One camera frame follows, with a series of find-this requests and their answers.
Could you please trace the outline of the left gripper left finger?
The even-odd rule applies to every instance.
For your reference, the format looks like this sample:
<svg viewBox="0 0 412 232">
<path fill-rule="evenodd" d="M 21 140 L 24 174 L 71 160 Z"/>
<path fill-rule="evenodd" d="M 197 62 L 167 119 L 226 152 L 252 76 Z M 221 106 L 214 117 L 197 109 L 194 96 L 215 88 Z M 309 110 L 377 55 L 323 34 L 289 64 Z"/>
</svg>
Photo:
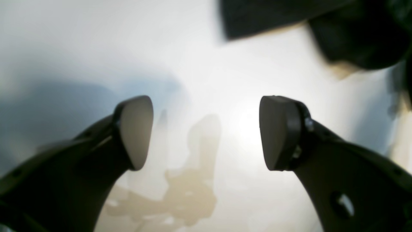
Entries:
<svg viewBox="0 0 412 232">
<path fill-rule="evenodd" d="M 1 178 L 1 231 L 92 232 L 115 182 L 146 162 L 154 110 L 149 96 L 45 149 Z"/>
</svg>

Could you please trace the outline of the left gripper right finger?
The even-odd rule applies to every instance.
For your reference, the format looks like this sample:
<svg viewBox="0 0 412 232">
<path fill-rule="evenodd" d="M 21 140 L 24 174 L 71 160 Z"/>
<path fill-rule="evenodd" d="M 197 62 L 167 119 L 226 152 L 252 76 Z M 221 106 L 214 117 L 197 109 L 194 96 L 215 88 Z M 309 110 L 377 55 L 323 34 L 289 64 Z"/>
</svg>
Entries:
<svg viewBox="0 0 412 232">
<path fill-rule="evenodd" d="M 261 98 L 259 129 L 267 168 L 295 173 L 325 232 L 411 231 L 405 169 L 343 140 L 287 97 Z"/>
</svg>

